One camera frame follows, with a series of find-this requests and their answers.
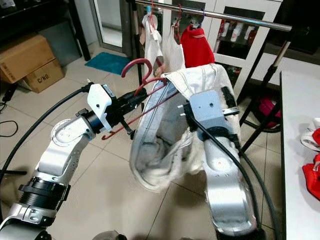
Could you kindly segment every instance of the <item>clothes rack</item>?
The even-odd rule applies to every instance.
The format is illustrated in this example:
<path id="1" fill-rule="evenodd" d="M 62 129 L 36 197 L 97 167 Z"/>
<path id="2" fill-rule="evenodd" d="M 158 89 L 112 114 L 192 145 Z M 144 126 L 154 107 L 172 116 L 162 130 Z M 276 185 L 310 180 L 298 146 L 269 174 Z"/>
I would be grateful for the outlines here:
<path id="1" fill-rule="evenodd" d="M 176 12 L 185 12 L 189 14 L 194 14 L 194 15 L 201 15 L 205 17 L 210 17 L 210 18 L 215 18 L 215 19 L 222 19 L 222 20 L 232 20 L 232 21 L 237 21 L 241 22 L 244 24 L 249 24 L 251 26 L 257 26 L 257 27 L 265 27 L 269 29 L 274 29 L 274 30 L 279 30 L 283 32 L 288 32 L 288 37 L 284 44 L 282 45 L 281 50 L 279 51 L 277 57 L 275 58 L 274 62 L 272 65 L 268 68 L 267 73 L 265 74 L 263 81 L 259 87 L 259 90 L 252 96 L 251 102 L 244 111 L 241 119 L 240 119 L 240 126 L 244 123 L 246 120 L 248 114 L 250 113 L 252 107 L 255 105 L 257 102 L 259 96 L 263 93 L 264 88 L 267 86 L 268 82 L 270 81 L 271 77 L 274 75 L 276 72 L 279 63 L 281 62 L 283 56 L 285 55 L 287 49 L 290 46 L 292 37 L 293 37 L 293 27 L 285 24 L 280 24 L 280 23 L 274 23 L 270 21 L 263 21 L 263 20 L 257 20 L 254 18 L 248 18 L 248 17 L 242 17 L 242 16 L 235 16 L 235 15 L 230 15 L 230 14 L 225 14 L 225 13 L 218 13 L 218 12 L 212 12 L 212 11 L 206 11 L 202 9 L 196 9 L 196 8 L 190 8 L 190 7 L 185 7 L 185 6 L 176 6 L 176 5 L 171 5 L 171 4 L 166 4 L 166 3 L 161 3 L 161 2 L 151 2 L 148 0 L 133 0 L 133 2 L 144 5 L 144 6 L 153 6 L 157 8 L 162 8 L 162 9 L 168 9 L 171 11 L 176 11 Z M 243 152 L 245 152 L 248 147 L 251 145 L 251 143 L 257 138 L 257 136 L 263 131 L 263 129 L 267 126 L 268 120 L 271 119 L 276 115 L 277 111 L 271 111 L 268 116 L 265 117 L 265 119 L 262 121 L 260 126 L 254 131 L 254 133 L 250 136 L 250 138 L 247 140 L 247 142 L 244 145 L 244 148 L 242 148 Z"/>

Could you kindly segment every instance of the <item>black cable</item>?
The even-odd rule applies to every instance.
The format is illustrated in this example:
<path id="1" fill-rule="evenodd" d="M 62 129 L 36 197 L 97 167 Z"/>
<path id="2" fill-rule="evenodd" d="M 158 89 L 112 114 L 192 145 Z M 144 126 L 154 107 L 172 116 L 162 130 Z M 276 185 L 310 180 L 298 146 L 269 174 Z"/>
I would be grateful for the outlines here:
<path id="1" fill-rule="evenodd" d="M 280 230 L 279 230 L 279 223 L 278 223 L 278 219 L 276 216 L 276 210 L 275 210 L 275 206 L 272 203 L 271 197 L 268 193 L 268 190 L 266 188 L 266 185 L 264 184 L 264 181 L 262 180 L 260 174 L 258 173 L 258 170 L 256 169 L 256 167 L 254 166 L 254 164 L 250 161 L 250 159 L 248 158 L 248 156 L 242 151 L 241 148 L 238 148 L 239 151 L 239 155 L 241 157 L 244 158 L 244 160 L 248 163 L 249 167 L 252 169 L 254 175 L 256 176 L 262 191 L 264 193 L 266 202 L 268 204 L 268 207 L 270 209 L 270 213 L 271 213 L 271 218 L 272 218 L 272 222 L 273 222 L 273 227 L 274 227 L 274 232 L 275 232 L 275 239 L 280 239 Z"/>
<path id="2" fill-rule="evenodd" d="M 245 169 L 243 168 L 243 166 L 239 163 L 239 161 L 235 158 L 235 156 L 233 156 L 233 154 L 231 152 L 229 152 L 229 150 L 222 145 L 221 142 L 218 141 L 218 139 L 216 139 L 213 135 L 210 134 L 210 132 L 207 131 L 207 129 L 202 126 L 193 116 L 191 116 L 191 119 L 195 122 L 195 124 L 222 150 L 225 152 L 225 154 L 228 155 L 228 157 L 230 157 L 232 159 L 232 161 L 234 162 L 234 164 L 239 168 L 240 172 L 242 173 L 245 181 L 247 182 L 248 184 L 248 187 L 249 187 L 249 190 L 251 192 L 251 189 L 252 188 L 252 184 L 251 184 L 251 181 L 250 180 L 247 180 L 248 175 L 245 171 Z M 254 175 L 256 176 L 256 178 L 258 179 L 258 182 L 262 188 L 262 191 L 265 195 L 265 198 L 266 198 L 266 201 L 267 201 L 267 204 L 268 204 L 268 207 L 270 209 L 270 212 L 271 212 L 271 218 L 272 218 L 272 222 L 273 222 L 273 227 L 274 227 L 274 234 L 275 234 L 275 239 L 276 240 L 280 240 L 280 230 L 279 230 L 279 224 L 278 224 L 278 220 L 277 220 L 277 217 L 276 217 L 276 211 L 275 211 L 275 207 L 272 203 L 272 200 L 271 200 L 271 197 L 268 193 L 268 190 L 261 178 L 261 176 L 259 175 L 256 167 L 253 165 L 253 163 L 250 161 L 250 159 L 247 157 L 247 155 L 241 150 L 241 148 L 238 148 L 239 150 L 239 155 L 242 156 L 244 158 L 244 160 L 248 163 L 249 167 L 252 169 Z M 253 204 L 255 204 L 255 194 L 253 194 L 252 196 L 252 200 L 253 200 Z"/>
<path id="3" fill-rule="evenodd" d="M 207 131 L 207 129 L 201 125 L 200 122 L 198 122 L 193 116 L 190 116 L 191 120 L 194 121 L 194 123 L 222 150 L 225 152 L 225 154 L 228 155 L 229 158 L 231 158 L 231 160 L 234 162 L 234 164 L 237 166 L 237 168 L 240 170 L 240 172 L 242 173 L 244 180 L 246 181 L 249 191 L 251 193 L 251 197 L 252 197 L 252 202 L 253 202 L 253 211 L 254 211 L 254 215 L 256 218 L 256 224 L 258 229 L 261 229 L 261 220 L 260 220 L 260 216 L 259 216 L 259 209 L 258 209 L 258 203 L 257 203 L 257 198 L 256 198 L 256 194 L 254 191 L 254 187 L 252 186 L 252 183 L 250 181 L 250 178 L 246 172 L 246 170 L 244 169 L 244 167 L 240 164 L 240 162 L 235 158 L 235 156 L 229 152 L 228 149 L 226 149 L 225 146 L 223 146 L 223 144 L 221 142 L 218 141 L 218 139 L 216 139 L 214 136 L 211 135 L 210 132 Z"/>
<path id="4" fill-rule="evenodd" d="M 7 102 L 0 102 L 0 113 L 7 107 Z"/>
<path id="5" fill-rule="evenodd" d="M 64 99 L 60 100 L 59 102 L 57 102 L 55 105 L 53 105 L 49 110 L 47 110 L 30 128 L 28 131 L 26 131 L 26 133 L 22 136 L 22 138 L 17 142 L 17 144 L 14 146 L 14 148 L 12 149 L 12 151 L 10 152 L 10 155 L 8 156 L 8 158 L 6 159 L 2 170 L 0 171 L 0 185 L 1 182 L 4 178 L 5 172 L 9 167 L 10 162 L 12 161 L 14 155 L 16 154 L 16 152 L 18 151 L 19 147 L 22 145 L 22 143 L 27 139 L 27 137 L 33 132 L 33 130 L 36 129 L 36 127 L 49 115 L 51 114 L 56 108 L 58 108 L 60 105 L 64 104 L 66 101 L 70 100 L 71 98 L 75 97 L 76 95 L 78 95 L 79 93 L 87 93 L 89 92 L 90 86 L 93 83 L 89 83 L 86 86 L 83 86 L 82 88 L 74 91 L 73 93 L 71 93 L 70 95 L 66 96 Z M 1 205 L 0 205 L 0 221 L 3 221 L 3 216 L 2 216 L 2 211 L 1 211 Z"/>
<path id="6" fill-rule="evenodd" d="M 14 123 L 15 124 L 15 131 L 11 135 L 0 135 L 0 137 L 3 137 L 3 138 L 10 138 L 18 132 L 18 129 L 19 129 L 18 123 L 14 120 L 0 122 L 0 124 L 5 124 L 5 123 Z"/>

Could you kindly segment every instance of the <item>pink hanger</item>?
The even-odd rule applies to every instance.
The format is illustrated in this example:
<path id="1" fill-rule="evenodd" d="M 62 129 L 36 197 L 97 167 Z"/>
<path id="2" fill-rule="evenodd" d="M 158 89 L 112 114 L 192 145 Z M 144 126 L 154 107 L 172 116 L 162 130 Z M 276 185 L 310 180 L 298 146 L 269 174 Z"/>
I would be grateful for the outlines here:
<path id="1" fill-rule="evenodd" d="M 128 72 L 128 70 L 130 68 L 132 68 L 132 66 L 134 66 L 135 64 L 146 64 L 146 66 L 148 67 L 148 72 L 145 76 L 143 76 L 142 78 L 142 84 L 136 89 L 134 96 L 137 96 L 138 93 L 141 91 L 141 89 L 143 89 L 146 85 L 148 85 L 151 82 L 154 81 L 162 81 L 163 82 L 163 86 L 160 86 L 156 89 L 154 89 L 152 92 L 148 93 L 148 96 L 153 94 L 154 92 L 162 89 L 165 85 L 167 85 L 167 79 L 165 77 L 154 77 L 150 80 L 147 81 L 147 78 L 151 75 L 152 73 L 152 65 L 150 63 L 150 61 L 146 58 L 138 58 L 135 60 L 132 60 L 131 62 L 129 62 L 122 70 L 121 73 L 121 77 L 124 78 L 126 76 L 126 73 Z"/>

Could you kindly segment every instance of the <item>floor tile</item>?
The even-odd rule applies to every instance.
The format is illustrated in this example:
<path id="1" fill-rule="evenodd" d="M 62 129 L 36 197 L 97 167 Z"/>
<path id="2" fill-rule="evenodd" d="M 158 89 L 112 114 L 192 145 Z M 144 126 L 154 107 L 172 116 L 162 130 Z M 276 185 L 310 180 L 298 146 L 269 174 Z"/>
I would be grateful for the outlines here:
<path id="1" fill-rule="evenodd" d="M 6 175 L 1 185 L 0 199 L 8 204 L 12 204 L 19 200 L 20 191 L 18 191 L 18 188 L 21 184 L 26 184 L 30 180 L 35 166 L 49 145 L 51 130 L 51 126 L 46 126 L 18 150 L 9 169 L 24 170 L 27 171 L 27 175 Z M 70 182 L 71 185 L 80 178 L 101 151 L 102 150 L 100 148 L 92 144 L 88 144 L 88 146 L 82 151 L 78 167 Z"/>
<path id="2" fill-rule="evenodd" d="M 255 129 L 253 127 L 248 126 L 247 124 L 242 124 L 241 126 L 241 140 L 247 141 L 250 136 L 254 133 Z M 265 132 L 261 132 L 259 136 L 253 141 L 255 145 L 266 147 L 267 145 L 267 134 Z"/>
<path id="3" fill-rule="evenodd" d="M 171 183 L 148 240 L 215 240 L 216 233 L 205 198 Z"/>
<path id="4" fill-rule="evenodd" d="M 268 133 L 266 136 L 266 148 L 276 153 L 281 153 L 281 132 Z"/>
<path id="5" fill-rule="evenodd" d="M 241 116 L 243 115 L 243 113 L 245 112 L 247 106 L 250 103 L 250 99 L 246 98 L 245 100 L 243 100 L 240 104 L 239 104 L 239 110 L 240 110 L 240 114 L 239 114 L 239 120 L 241 119 Z M 252 112 L 249 113 L 249 115 L 247 116 L 246 120 L 259 125 L 258 120 L 255 118 L 255 116 L 253 115 Z M 242 141 L 247 141 L 250 136 L 254 133 L 255 129 L 251 126 L 248 126 L 247 124 L 243 123 L 241 126 L 241 140 Z M 261 146 L 261 147 L 266 147 L 267 144 L 267 134 L 265 132 L 261 132 L 260 135 L 254 140 L 253 142 L 254 144 Z"/>
<path id="6" fill-rule="evenodd" d="M 0 201 L 0 204 L 1 204 L 2 217 L 5 218 L 10 211 L 10 206 L 4 203 L 3 201 Z"/>
<path id="7" fill-rule="evenodd" d="M 128 162 L 102 151 L 71 188 L 48 232 L 56 239 L 89 240 L 116 230 L 128 239 L 145 240 L 164 194 L 144 189 Z"/>
<path id="8" fill-rule="evenodd" d="M 264 184 L 272 199 L 280 230 L 283 224 L 283 183 L 281 169 L 281 154 L 266 150 Z M 272 219 L 266 199 L 263 200 L 262 223 L 273 228 Z"/>
<path id="9" fill-rule="evenodd" d="M 138 122 L 135 121 L 129 126 L 132 130 L 135 130 L 138 126 Z M 129 160 L 131 144 L 132 144 L 132 140 L 130 139 L 130 136 L 127 134 L 126 130 L 123 129 L 120 132 L 118 132 L 116 135 L 110 138 L 110 141 L 106 144 L 106 146 L 104 147 L 104 150 L 114 155 L 117 155 L 125 160 Z"/>
<path id="10" fill-rule="evenodd" d="M 247 151 L 245 152 L 247 157 L 251 160 L 258 173 L 260 174 L 262 180 L 265 175 L 265 163 L 266 163 L 266 149 L 264 147 L 258 146 L 256 144 L 251 144 Z M 247 171 L 250 179 L 256 180 L 256 176 L 247 164 L 244 159 L 241 159 L 241 163 L 243 164 L 245 170 Z"/>
<path id="11" fill-rule="evenodd" d="M 176 179 L 173 182 L 192 192 L 206 196 L 207 177 L 204 170 L 201 170 L 197 174 L 187 173 L 184 177 Z"/>
<path id="12" fill-rule="evenodd" d="M 63 68 L 64 76 L 68 79 L 74 80 L 82 85 L 86 85 L 87 79 L 96 83 L 104 79 L 109 72 L 96 69 L 94 67 L 85 66 L 87 62 L 83 57 L 69 63 Z"/>
<path id="13" fill-rule="evenodd" d="M 113 94 L 119 98 L 139 87 L 138 67 L 133 66 L 130 68 L 125 77 L 121 77 L 121 75 L 115 73 L 110 73 L 108 76 L 96 81 L 95 83 L 107 84 Z"/>
<path id="14" fill-rule="evenodd" d="M 22 136 L 27 132 L 27 130 L 36 122 L 36 119 L 16 110 L 10 106 L 7 106 L 3 112 L 0 114 L 0 121 L 16 121 L 18 124 L 18 131 L 15 135 L 11 137 L 1 137 L 0 139 L 0 163 L 3 163 L 9 156 L 11 150 L 17 144 L 17 142 L 22 138 Z M 24 141 L 26 143 L 35 134 L 41 131 L 46 123 L 40 123 L 40 125 L 30 134 L 30 136 Z M 1 135 L 11 135 L 16 130 L 16 125 L 13 122 L 2 123 L 0 125 Z"/>
<path id="15" fill-rule="evenodd" d="M 81 84 L 66 78 L 62 78 L 40 93 L 27 91 L 23 94 L 19 94 L 17 97 L 14 97 L 8 103 L 8 105 L 38 119 L 54 104 L 56 104 L 58 101 L 65 98 L 75 90 L 78 90 L 80 87 Z M 54 118 L 61 114 L 76 100 L 78 100 L 83 94 L 84 93 L 78 94 L 77 96 L 68 100 L 62 106 L 58 107 L 44 120 L 44 122 L 50 123 Z"/>
<path id="16" fill-rule="evenodd" d="M 266 240 L 275 240 L 275 231 L 267 226 L 262 225 L 262 229 L 265 232 Z"/>

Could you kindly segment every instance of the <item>metal rod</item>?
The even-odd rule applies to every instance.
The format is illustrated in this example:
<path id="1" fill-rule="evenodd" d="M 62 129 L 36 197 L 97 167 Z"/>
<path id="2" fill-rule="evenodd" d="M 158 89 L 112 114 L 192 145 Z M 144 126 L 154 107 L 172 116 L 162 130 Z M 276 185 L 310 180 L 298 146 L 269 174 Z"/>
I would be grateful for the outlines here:
<path id="1" fill-rule="evenodd" d="M 135 2 L 137 4 L 146 5 L 146 6 L 152 5 L 152 3 L 147 0 L 135 0 Z M 274 22 L 270 22 L 270 21 L 262 21 L 262 20 L 257 20 L 254 18 L 235 16 L 235 15 L 212 12 L 212 11 L 203 11 L 201 9 L 195 9 L 195 8 L 190 8 L 190 7 L 185 7 L 185 6 L 182 6 L 180 8 L 175 5 L 165 4 L 165 3 L 155 2 L 155 1 L 153 2 L 153 6 L 163 8 L 163 9 L 169 9 L 171 11 L 176 11 L 176 12 L 182 11 L 185 13 L 190 13 L 190 14 L 195 14 L 195 15 L 201 15 L 201 16 L 204 15 L 206 17 L 215 18 L 215 19 L 233 20 L 233 21 L 249 24 L 251 26 L 266 27 L 269 29 L 275 29 L 275 30 L 280 30 L 280 31 L 284 31 L 284 32 L 290 32 L 292 29 L 292 26 L 274 23 Z"/>
<path id="2" fill-rule="evenodd" d="M 133 21 L 134 21 L 134 47 L 136 52 L 136 58 L 139 59 L 141 57 L 140 55 L 140 41 L 139 41 L 139 21 L 138 21 L 138 9 L 137 4 L 135 0 L 131 0 L 131 8 L 133 11 Z M 142 85 L 142 67 L 141 64 L 138 63 L 138 78 L 139 78 L 139 86 Z M 141 103 L 141 110 L 143 111 L 145 107 L 145 104 Z"/>
<path id="3" fill-rule="evenodd" d="M 278 67 L 279 63 L 281 62 L 282 58 L 284 57 L 286 51 L 288 50 L 289 46 L 291 44 L 291 41 L 285 41 L 282 45 L 278 55 L 276 56 L 273 66 Z"/>
<path id="4" fill-rule="evenodd" d="M 69 8 L 70 16 L 75 29 L 75 37 L 79 40 L 84 60 L 89 61 L 91 59 L 91 56 L 85 39 L 84 30 L 81 26 L 75 0 L 69 0 L 67 6 Z"/>

